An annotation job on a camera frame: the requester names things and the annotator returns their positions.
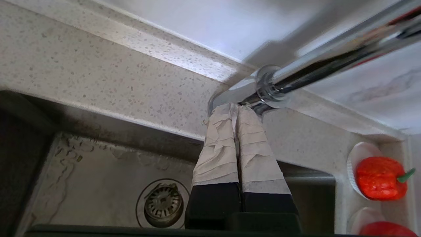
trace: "kitchen sink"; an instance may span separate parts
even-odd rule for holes
[[[51,179],[59,172],[68,172],[68,176],[72,174],[72,177],[64,182],[66,186],[61,191],[59,202],[63,205],[60,208],[67,209],[67,213],[72,213],[73,216],[68,216],[67,219],[67,214],[63,210],[53,210],[53,212],[57,212],[52,215],[55,218],[44,218],[43,221],[38,222],[39,224],[83,224],[83,222],[75,222],[75,220],[81,220],[80,217],[86,216],[87,213],[92,215],[94,212],[89,211],[89,208],[101,203],[101,201],[95,201],[95,198],[100,199],[102,197],[98,184],[105,184],[106,186],[109,184],[109,190],[122,188],[119,192],[131,190],[130,192],[133,193],[131,195],[136,195],[136,198],[139,196],[137,203],[133,201],[134,197],[128,201],[127,215],[136,215],[136,213],[143,211],[143,209],[139,211],[139,205],[147,204],[139,204],[140,196],[142,195],[139,193],[148,189],[148,187],[150,189],[148,192],[157,192],[157,195],[159,190],[174,187],[185,189],[185,191],[180,192],[179,197],[185,197],[190,192],[191,171],[201,152],[202,141],[35,97],[11,92],[0,93],[7,93],[7,100],[13,104],[13,106],[6,107],[6,110],[9,108],[13,115],[22,120],[28,121],[27,117],[32,117],[29,121],[30,123],[36,123],[36,127],[50,129],[54,132],[55,137],[55,142],[52,144],[49,155],[43,161],[45,163],[44,168],[38,174],[39,181],[32,188],[32,196],[18,226],[18,234],[22,234],[29,226],[37,223],[33,219],[33,208],[37,206],[37,198],[46,197],[46,195],[40,194],[45,190],[45,187],[43,188],[45,177],[48,176]],[[35,115],[29,115],[28,111],[36,112]],[[101,152],[92,155],[93,152],[91,150],[94,150],[93,147]],[[76,153],[71,155],[74,169],[70,172],[68,170],[63,171],[64,169],[52,171],[53,168],[51,167],[54,166],[53,164],[60,166],[71,152]],[[96,160],[96,163],[91,162],[89,164],[88,161],[90,160]],[[278,164],[284,173],[285,180],[298,208],[304,233],[333,234],[335,213],[334,177],[321,171],[284,162],[278,162]],[[113,175],[125,175],[125,173],[130,178],[123,179],[125,180],[124,185],[123,183],[118,183],[118,179],[110,177]],[[135,185],[127,186],[127,182],[133,182]],[[86,187],[82,189],[78,185],[86,185]],[[111,195],[113,200],[120,200],[116,195],[121,197],[121,194],[118,193],[107,193],[107,195]],[[104,215],[104,212],[107,212],[107,208],[113,211],[120,209],[116,202],[104,203],[106,205],[100,206],[98,204],[95,207],[96,210],[101,210],[102,215]],[[78,209],[74,205],[84,205],[84,208]],[[88,224],[104,225],[104,223],[112,223],[111,225],[114,226],[138,227],[141,222],[138,216],[136,217],[137,222],[132,221],[130,222],[131,224],[126,224],[127,222],[119,220],[99,220],[98,218],[95,216],[91,217],[89,219],[91,222]]]

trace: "toy pepper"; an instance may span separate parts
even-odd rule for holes
[[[357,166],[357,184],[371,200],[398,200],[405,196],[406,181],[414,172],[415,168],[405,173],[402,165],[389,157],[368,157]]]

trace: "sink basin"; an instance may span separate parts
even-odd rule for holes
[[[168,159],[171,159],[171,162],[177,162],[178,160],[180,164],[183,163],[189,167],[194,166],[202,149],[203,142],[191,138],[151,129],[139,124],[35,97],[22,95],[14,96],[17,96],[18,98],[14,102],[15,108],[21,108],[24,111],[28,111],[28,106],[33,107],[32,109],[39,110],[42,114],[46,115],[46,121],[48,123],[53,123],[54,125],[52,127],[55,127],[56,131],[63,131],[66,134],[71,134],[71,136],[75,137],[87,137],[83,138],[84,141],[93,139],[93,142],[95,143],[103,143],[101,147],[104,147],[104,144],[112,144],[115,147],[122,147],[125,152],[126,150],[130,150],[131,152],[137,152],[137,154],[148,153],[151,154],[149,156],[152,157],[152,159],[154,159],[154,157],[161,157],[160,159],[166,159],[166,157],[168,157]],[[18,117],[19,114],[25,114],[20,113],[19,111],[15,111],[14,113],[17,114]],[[300,213],[300,220],[304,233],[333,234],[335,213],[334,177],[321,171],[284,162],[278,162],[278,164],[284,173],[285,180]],[[78,169],[78,172],[76,173],[82,175],[83,173],[81,170],[83,169]],[[169,174],[167,178],[177,179],[177,175],[174,176],[174,172],[171,173],[170,170],[171,167],[165,169],[165,172]],[[149,176],[145,179],[138,178],[139,187],[147,186],[147,183],[150,183],[149,181],[146,182],[146,180],[153,181],[151,174],[154,172],[151,170],[145,170],[144,172],[148,173]],[[165,178],[165,172],[162,172],[161,178]],[[184,179],[184,184],[182,185],[185,185],[187,186],[187,189],[190,189],[189,181],[186,180],[186,177],[183,177],[182,179]],[[73,181],[69,180],[69,182],[73,183],[68,185],[73,185],[74,187],[75,185],[77,186],[77,182],[88,182],[87,179],[87,181],[84,181],[83,178],[75,180],[76,178],[74,178]],[[19,226],[20,232],[23,232],[30,225],[30,208],[36,201],[36,192],[39,189],[40,187],[35,187],[34,189],[34,194],[29,201],[21,225]],[[74,189],[68,191],[67,196],[77,196],[76,194],[71,193],[72,190]]]

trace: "stainless steel sink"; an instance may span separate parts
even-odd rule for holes
[[[50,128],[54,127],[57,131],[167,155],[191,163],[197,161],[203,145],[198,140],[35,97],[17,95],[14,103],[14,113],[17,116],[27,115],[19,110],[28,111],[28,106],[34,106],[47,115],[48,122],[54,124]],[[334,177],[292,164],[278,164],[300,213],[304,233],[332,234],[335,213]]]

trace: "drain strainer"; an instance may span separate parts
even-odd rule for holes
[[[136,214],[142,227],[181,228],[189,193],[184,185],[172,179],[149,184],[139,196]]]

